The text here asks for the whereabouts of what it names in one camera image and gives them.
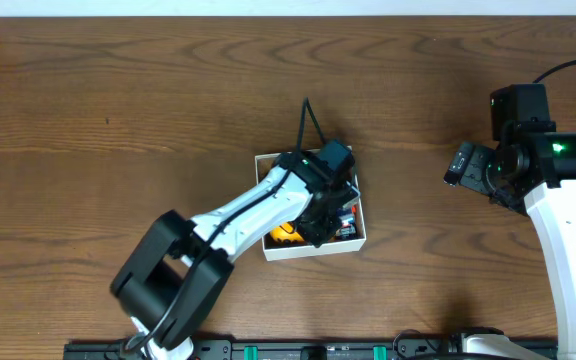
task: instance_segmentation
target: box of items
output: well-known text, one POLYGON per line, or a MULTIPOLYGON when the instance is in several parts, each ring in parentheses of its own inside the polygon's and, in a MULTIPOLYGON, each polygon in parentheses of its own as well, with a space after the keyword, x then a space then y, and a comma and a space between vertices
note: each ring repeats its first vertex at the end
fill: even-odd
MULTIPOLYGON (((266 177, 277 156, 279 156, 279 153, 255 156, 257 183, 266 177)), ((351 179, 353 185, 361 192, 354 169, 351 174, 351 179)), ((345 211, 339 210, 338 215, 343 225, 342 228, 337 231, 333 239, 322 244, 319 248, 303 241, 303 239, 294 232, 292 225, 289 223, 283 224, 269 234, 264 235, 261 242, 266 260, 273 261, 305 256, 337 254, 361 249, 366 242, 366 226, 364 224, 361 197, 357 204, 351 209, 345 211)))

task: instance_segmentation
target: open box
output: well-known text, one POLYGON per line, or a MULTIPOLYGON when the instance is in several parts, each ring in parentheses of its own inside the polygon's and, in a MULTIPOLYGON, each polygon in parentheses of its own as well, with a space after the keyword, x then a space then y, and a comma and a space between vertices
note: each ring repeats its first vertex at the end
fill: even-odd
MULTIPOLYGON (((257 184, 263 180, 270 169, 272 168, 275 158, 279 156, 276 154, 266 154, 255 156, 255 175, 257 177, 257 184)), ((352 171, 352 183, 359 189, 359 184, 357 183, 357 175, 355 169, 352 171)), ((366 242, 366 226, 364 224, 363 208, 361 206, 361 197, 357 202, 357 212, 355 215, 355 225, 357 230, 357 239, 353 240, 333 240, 322 244, 319 248, 314 247, 309 244, 278 244, 276 243, 270 235, 266 234, 261 239, 263 244, 264 254, 266 255, 266 260, 283 260, 283 259, 293 259, 305 256, 317 256, 317 255, 328 255, 337 254, 350 251, 357 251, 361 249, 363 244, 366 242)))

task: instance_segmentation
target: wood grain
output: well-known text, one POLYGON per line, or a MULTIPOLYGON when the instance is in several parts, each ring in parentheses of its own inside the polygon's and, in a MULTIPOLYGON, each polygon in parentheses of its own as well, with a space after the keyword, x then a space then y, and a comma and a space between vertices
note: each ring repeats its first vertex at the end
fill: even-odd
MULTIPOLYGON (((490 143, 491 91, 573 58, 576 18, 0 19, 0 359, 132 333, 108 285, 150 223, 253 186, 304 96, 353 145, 368 242, 272 263, 257 244, 204 331, 555 336, 528 219, 442 176, 461 141, 490 143)), ((576 131, 576 68, 546 83, 576 131)))

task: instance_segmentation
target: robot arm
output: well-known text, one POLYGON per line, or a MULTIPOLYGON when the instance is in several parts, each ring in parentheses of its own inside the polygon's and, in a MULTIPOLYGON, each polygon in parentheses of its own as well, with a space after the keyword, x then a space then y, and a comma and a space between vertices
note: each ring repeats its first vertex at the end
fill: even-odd
MULTIPOLYGON (((444 181, 530 216, 544 252, 555 302, 559 359, 576 359, 576 133, 556 133, 543 85, 491 95, 497 149, 464 143, 444 181)), ((518 357, 510 342, 466 338, 468 352, 518 357)))
POLYGON ((111 284, 140 331, 153 332, 144 339, 151 356, 185 360, 192 353, 189 336, 208 316, 234 261, 273 228, 291 221, 314 246, 328 241, 341 227, 337 209, 359 197, 349 181, 353 165, 350 149, 336 140, 316 154, 284 153, 263 181, 230 203, 190 220, 170 211, 155 221, 111 284), (185 278, 165 256, 190 267, 185 278))

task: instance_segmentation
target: yellow object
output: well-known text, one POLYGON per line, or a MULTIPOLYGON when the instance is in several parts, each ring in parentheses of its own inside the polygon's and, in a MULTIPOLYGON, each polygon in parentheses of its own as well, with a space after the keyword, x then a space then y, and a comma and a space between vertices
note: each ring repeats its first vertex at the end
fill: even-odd
POLYGON ((270 232, 270 237, 279 244, 305 243, 304 238, 295 231, 291 223, 283 223, 270 232))

